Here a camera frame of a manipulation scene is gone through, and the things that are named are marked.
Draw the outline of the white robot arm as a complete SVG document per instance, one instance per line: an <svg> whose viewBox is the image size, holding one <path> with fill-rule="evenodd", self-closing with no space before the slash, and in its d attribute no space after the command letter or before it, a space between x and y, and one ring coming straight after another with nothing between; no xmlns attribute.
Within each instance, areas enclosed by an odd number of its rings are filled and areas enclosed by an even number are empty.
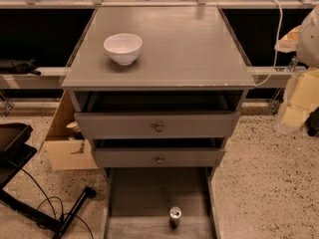
<svg viewBox="0 0 319 239"><path fill-rule="evenodd" d="M286 85L276 128L288 133L302 127L319 106L319 6L277 41L275 50L295 52L297 61L309 67L306 73L293 75Z"/></svg>

